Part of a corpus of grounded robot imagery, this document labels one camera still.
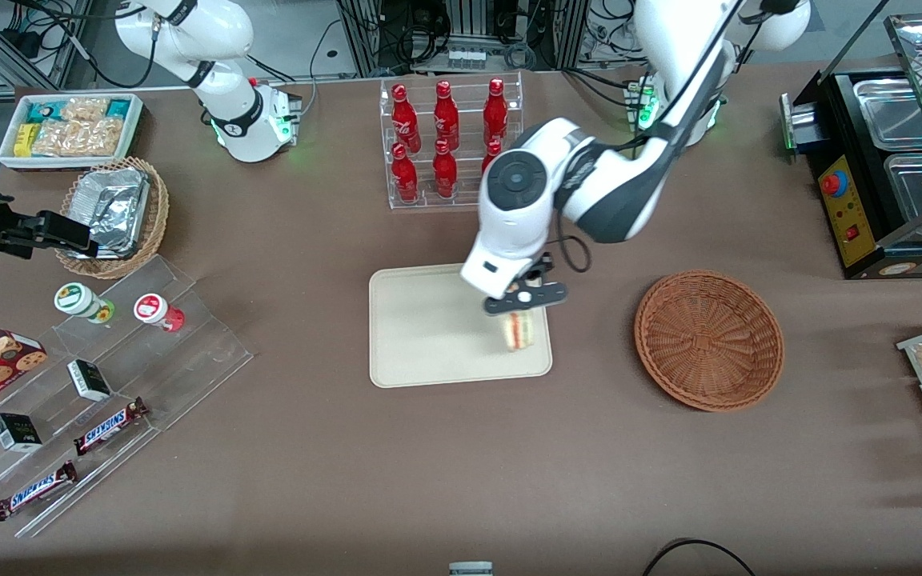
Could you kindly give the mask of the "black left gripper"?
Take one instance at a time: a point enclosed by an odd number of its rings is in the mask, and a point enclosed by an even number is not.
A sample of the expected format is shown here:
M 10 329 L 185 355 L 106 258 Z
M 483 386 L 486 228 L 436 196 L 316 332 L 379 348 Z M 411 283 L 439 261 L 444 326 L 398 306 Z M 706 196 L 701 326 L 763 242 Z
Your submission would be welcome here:
M 548 273 L 554 270 L 554 258 L 544 253 L 527 272 L 521 273 L 505 289 L 501 298 L 485 298 L 483 311 L 487 316 L 517 313 L 560 305 L 566 302 L 566 284 L 548 280 Z

